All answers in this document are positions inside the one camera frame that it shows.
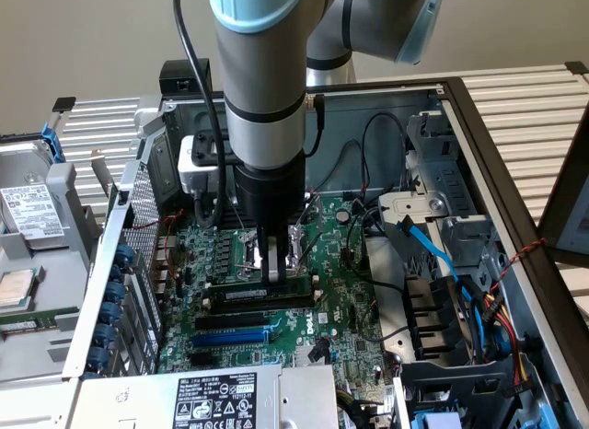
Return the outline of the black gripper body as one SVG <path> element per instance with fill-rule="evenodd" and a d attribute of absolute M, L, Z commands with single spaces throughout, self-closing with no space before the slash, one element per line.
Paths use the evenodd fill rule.
<path fill-rule="evenodd" d="M 302 206 L 305 179 L 304 152 L 279 168 L 234 166 L 238 204 L 266 236 L 281 235 L 288 219 Z"/>

